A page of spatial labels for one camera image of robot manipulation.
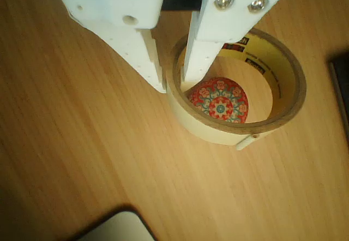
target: mandala pattern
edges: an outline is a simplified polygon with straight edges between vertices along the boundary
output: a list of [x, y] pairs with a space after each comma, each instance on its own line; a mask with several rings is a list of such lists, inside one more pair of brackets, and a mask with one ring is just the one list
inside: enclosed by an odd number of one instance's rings
[[188, 96], [190, 102], [211, 117], [232, 123], [245, 123], [249, 103], [241, 86], [225, 77], [197, 84]]

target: roll of masking tape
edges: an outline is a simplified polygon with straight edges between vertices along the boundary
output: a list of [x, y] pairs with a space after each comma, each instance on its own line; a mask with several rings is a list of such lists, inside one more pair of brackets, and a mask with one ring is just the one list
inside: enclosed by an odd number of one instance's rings
[[225, 44], [218, 56], [240, 59], [263, 75], [273, 96], [269, 117], [260, 122], [239, 124], [206, 115], [181, 90], [186, 40], [186, 37], [181, 39], [174, 48], [174, 64], [166, 72], [166, 89], [173, 113], [192, 134], [213, 143], [237, 145], [240, 150], [286, 124], [302, 108], [306, 82], [299, 62], [281, 42], [252, 29], [240, 42]]

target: metal screw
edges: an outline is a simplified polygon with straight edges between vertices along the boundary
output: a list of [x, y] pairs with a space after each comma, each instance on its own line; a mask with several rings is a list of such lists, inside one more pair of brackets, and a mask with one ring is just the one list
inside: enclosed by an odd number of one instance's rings
[[234, 0], [215, 0], [214, 4], [219, 10], [226, 10], [234, 3]]
[[251, 13], [258, 13], [262, 9], [264, 9], [269, 0], [254, 0], [251, 4], [248, 5], [248, 9]]

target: hole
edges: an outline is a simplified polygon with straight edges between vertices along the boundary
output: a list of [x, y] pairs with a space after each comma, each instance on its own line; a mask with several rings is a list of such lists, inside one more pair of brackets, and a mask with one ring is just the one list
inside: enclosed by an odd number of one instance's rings
[[138, 24], [138, 19], [133, 16], [124, 16], [122, 18], [122, 21], [124, 21], [124, 23], [129, 26], [134, 26]]

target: masking tape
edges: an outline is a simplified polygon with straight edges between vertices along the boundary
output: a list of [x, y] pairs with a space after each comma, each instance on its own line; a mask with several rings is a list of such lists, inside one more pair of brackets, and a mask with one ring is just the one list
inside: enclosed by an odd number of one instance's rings
[[251, 135], [261, 138], [271, 133], [302, 108], [306, 82], [299, 62], [281, 42], [265, 32], [251, 29], [240, 42], [225, 44], [218, 56], [240, 59], [263, 75], [273, 96], [269, 117], [260, 122], [238, 124], [206, 115], [180, 89], [186, 40], [184, 37], [174, 48], [174, 64], [166, 72], [166, 89], [173, 113], [192, 134], [213, 143], [246, 146], [246, 143], [254, 142]]

